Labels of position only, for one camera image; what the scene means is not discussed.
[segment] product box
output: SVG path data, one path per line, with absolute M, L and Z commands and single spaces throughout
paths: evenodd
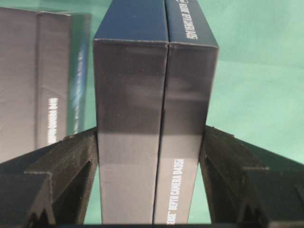
M 170 37 L 154 223 L 184 224 L 192 200 L 218 45 L 197 0 L 166 0 Z
M 168 54 L 163 0 L 113 0 L 94 38 L 102 223 L 151 224 Z
M 83 130 L 90 16 L 0 8 L 0 162 Z

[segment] box top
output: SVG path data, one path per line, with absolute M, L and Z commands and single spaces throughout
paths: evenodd
M 113 0 L 94 39 L 168 42 L 164 0 Z
M 218 48 L 197 0 L 166 0 L 171 43 Z

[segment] box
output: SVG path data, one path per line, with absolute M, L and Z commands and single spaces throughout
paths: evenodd
M 166 0 L 169 29 L 155 224 L 184 224 L 192 200 L 218 45 L 196 0 Z
M 0 8 L 0 162 L 83 130 L 90 16 Z
M 168 54 L 163 0 L 113 0 L 94 38 L 103 224 L 151 224 Z
M 0 8 L 0 163 L 35 149 L 36 18 Z

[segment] green background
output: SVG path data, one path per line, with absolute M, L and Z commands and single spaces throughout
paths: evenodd
M 89 12 L 93 37 L 110 2 L 1 0 L 0 6 Z M 199 3 L 220 46 L 207 124 L 304 163 L 304 0 Z M 93 76 L 91 44 L 86 129 L 96 125 Z M 96 174 L 86 223 L 101 222 L 98 181 Z M 189 222 L 210 222 L 200 170 Z

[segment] green tabletop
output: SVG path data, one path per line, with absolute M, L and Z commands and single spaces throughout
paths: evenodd
M 92 14 L 91 37 L 110 0 L 1 0 L 0 6 Z M 199 0 L 221 48 L 207 124 L 304 163 L 303 0 Z M 96 125 L 92 44 L 85 128 Z M 98 173 L 85 222 L 101 223 Z M 198 170 L 190 223 L 210 223 Z

